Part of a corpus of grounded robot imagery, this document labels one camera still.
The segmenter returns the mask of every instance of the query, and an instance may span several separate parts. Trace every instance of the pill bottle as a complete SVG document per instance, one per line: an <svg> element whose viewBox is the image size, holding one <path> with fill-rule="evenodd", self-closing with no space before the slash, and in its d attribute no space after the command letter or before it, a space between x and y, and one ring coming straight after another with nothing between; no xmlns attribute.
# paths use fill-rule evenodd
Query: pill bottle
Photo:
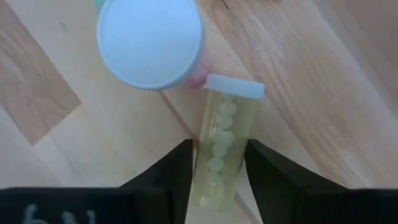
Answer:
<svg viewBox="0 0 398 224"><path fill-rule="evenodd" d="M192 201L201 208L222 211L233 203L244 150L265 86L210 74L204 88L209 93L195 161Z"/></svg>
<svg viewBox="0 0 398 224"><path fill-rule="evenodd" d="M108 70L145 90L202 86L212 69L193 0L94 0L96 38Z"/></svg>

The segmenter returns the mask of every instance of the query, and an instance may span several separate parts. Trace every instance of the black object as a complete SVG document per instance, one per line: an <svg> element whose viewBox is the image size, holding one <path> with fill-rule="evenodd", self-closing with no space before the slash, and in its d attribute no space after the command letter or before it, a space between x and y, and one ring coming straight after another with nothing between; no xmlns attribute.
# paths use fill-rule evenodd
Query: black object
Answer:
<svg viewBox="0 0 398 224"><path fill-rule="evenodd" d="M245 160L264 224L398 223L398 190L348 190L256 140Z"/></svg>
<svg viewBox="0 0 398 224"><path fill-rule="evenodd" d="M183 224L192 147L185 140L119 188L0 190L0 223ZM397 190L348 190L256 140L245 160L265 224L398 223Z"/></svg>

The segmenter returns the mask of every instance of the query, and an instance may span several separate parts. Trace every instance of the wooden floor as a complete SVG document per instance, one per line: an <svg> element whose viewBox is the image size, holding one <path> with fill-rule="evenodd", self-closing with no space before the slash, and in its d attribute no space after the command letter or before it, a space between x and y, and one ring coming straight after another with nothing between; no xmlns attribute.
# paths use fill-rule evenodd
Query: wooden floor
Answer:
<svg viewBox="0 0 398 224"><path fill-rule="evenodd" d="M197 0L213 73L267 85L254 138L347 187L398 187L394 54L364 66L320 1ZM0 187L119 186L198 136L206 92L114 78L96 18L89 0L0 0ZM244 176L229 213L189 208L212 222L261 223Z"/></svg>

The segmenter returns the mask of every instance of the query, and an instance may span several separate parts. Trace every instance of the pink container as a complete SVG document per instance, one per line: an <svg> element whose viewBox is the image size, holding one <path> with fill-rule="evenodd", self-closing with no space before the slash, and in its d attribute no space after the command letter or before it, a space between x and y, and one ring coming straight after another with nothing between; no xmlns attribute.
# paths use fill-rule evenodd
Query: pink container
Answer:
<svg viewBox="0 0 398 224"><path fill-rule="evenodd" d="M136 88L163 90L204 84L211 60L203 32L192 0L108 0L96 37L113 75Z"/></svg>

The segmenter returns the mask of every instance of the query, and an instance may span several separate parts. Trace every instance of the white lid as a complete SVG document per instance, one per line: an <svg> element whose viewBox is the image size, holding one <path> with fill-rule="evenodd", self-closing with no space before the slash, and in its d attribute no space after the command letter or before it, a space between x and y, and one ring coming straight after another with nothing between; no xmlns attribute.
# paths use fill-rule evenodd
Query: white lid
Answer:
<svg viewBox="0 0 398 224"><path fill-rule="evenodd" d="M108 69L124 82L150 90L183 80L203 42L192 0L108 0L96 35Z"/></svg>
<svg viewBox="0 0 398 224"><path fill-rule="evenodd" d="M206 89L245 98L261 99L266 86L259 82L241 80L224 75L209 74L203 86Z"/></svg>

